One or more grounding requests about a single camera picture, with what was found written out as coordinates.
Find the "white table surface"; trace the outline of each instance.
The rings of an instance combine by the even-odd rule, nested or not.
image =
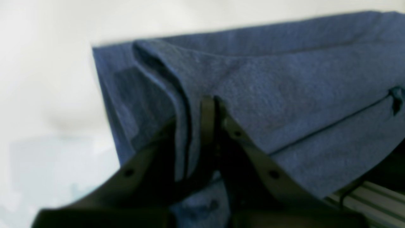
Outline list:
[[[0,0],[0,228],[119,168],[92,45],[361,10],[405,0]]]

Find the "screw hole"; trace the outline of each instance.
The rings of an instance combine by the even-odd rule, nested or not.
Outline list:
[[[273,178],[273,179],[278,179],[278,178],[280,178],[280,174],[277,172],[277,171],[275,171],[275,170],[270,170],[269,171],[269,175]]]
[[[126,177],[130,177],[135,173],[135,171],[133,169],[128,169],[127,171],[125,171],[124,175]]]

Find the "white background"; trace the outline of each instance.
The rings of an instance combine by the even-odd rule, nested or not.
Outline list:
[[[118,169],[92,45],[372,9],[405,0],[0,0],[0,228]]]

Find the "folded cloth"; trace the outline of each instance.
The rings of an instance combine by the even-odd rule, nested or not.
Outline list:
[[[199,158],[200,99],[221,97],[254,143],[322,198],[405,138],[405,16],[361,12],[94,48],[121,164],[177,117],[177,181]],[[180,227],[224,227],[217,175],[172,206]]]

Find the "blue cloth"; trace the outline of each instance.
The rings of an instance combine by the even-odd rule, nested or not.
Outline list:
[[[177,117],[176,180],[199,156],[200,99],[218,95],[255,144],[322,198],[405,138],[405,16],[361,12],[94,48],[120,163]],[[224,227],[223,182],[172,206]]]

